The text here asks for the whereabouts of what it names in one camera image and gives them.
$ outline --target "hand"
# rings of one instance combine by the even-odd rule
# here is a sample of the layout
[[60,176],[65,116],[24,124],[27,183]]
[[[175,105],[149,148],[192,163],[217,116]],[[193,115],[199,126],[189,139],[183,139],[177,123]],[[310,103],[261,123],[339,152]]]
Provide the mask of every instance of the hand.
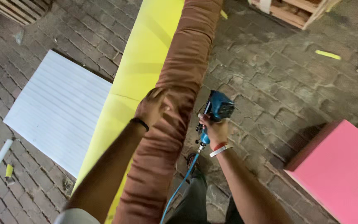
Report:
[[223,119],[220,122],[212,122],[209,115],[199,114],[200,123],[202,128],[208,128],[208,137],[211,140],[210,146],[213,150],[217,145],[228,142],[227,135],[229,133],[229,125],[227,119]]
[[139,103],[134,118],[141,119],[150,128],[162,117],[165,111],[170,108],[163,104],[162,101],[167,96],[168,90],[157,87],[146,95]]

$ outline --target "pink box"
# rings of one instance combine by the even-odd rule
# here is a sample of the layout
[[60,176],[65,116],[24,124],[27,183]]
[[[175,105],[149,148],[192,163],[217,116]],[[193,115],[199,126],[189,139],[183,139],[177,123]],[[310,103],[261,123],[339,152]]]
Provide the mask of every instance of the pink box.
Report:
[[358,129],[326,125],[291,160],[286,173],[342,224],[358,224]]

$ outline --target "black wristband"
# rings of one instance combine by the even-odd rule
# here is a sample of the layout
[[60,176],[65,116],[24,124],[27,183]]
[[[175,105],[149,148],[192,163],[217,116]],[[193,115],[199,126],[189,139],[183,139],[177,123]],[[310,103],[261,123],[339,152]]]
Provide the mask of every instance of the black wristband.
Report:
[[139,123],[139,124],[143,125],[143,127],[146,129],[146,132],[149,131],[149,126],[147,126],[147,124],[144,121],[142,121],[140,118],[132,118],[130,120],[130,122]]

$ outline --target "forearm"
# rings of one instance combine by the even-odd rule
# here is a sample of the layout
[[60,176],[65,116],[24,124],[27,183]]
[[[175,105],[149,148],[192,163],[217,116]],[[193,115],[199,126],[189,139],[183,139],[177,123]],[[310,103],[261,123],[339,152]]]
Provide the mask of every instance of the forearm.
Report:
[[248,224],[292,223],[271,193],[241,164],[232,149],[216,155],[243,221]]
[[74,192],[66,209],[81,208],[103,223],[146,129],[130,122]]

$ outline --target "wooden pallet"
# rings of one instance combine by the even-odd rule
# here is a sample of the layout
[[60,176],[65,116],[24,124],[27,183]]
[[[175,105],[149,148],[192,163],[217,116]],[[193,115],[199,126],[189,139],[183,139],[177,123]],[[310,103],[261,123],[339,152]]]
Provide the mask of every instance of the wooden pallet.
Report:
[[[256,8],[261,8],[261,1],[249,0]],[[341,0],[271,0],[270,14],[291,25],[305,30],[314,20],[329,11]]]
[[51,0],[0,0],[0,14],[25,26],[44,16],[50,5]]

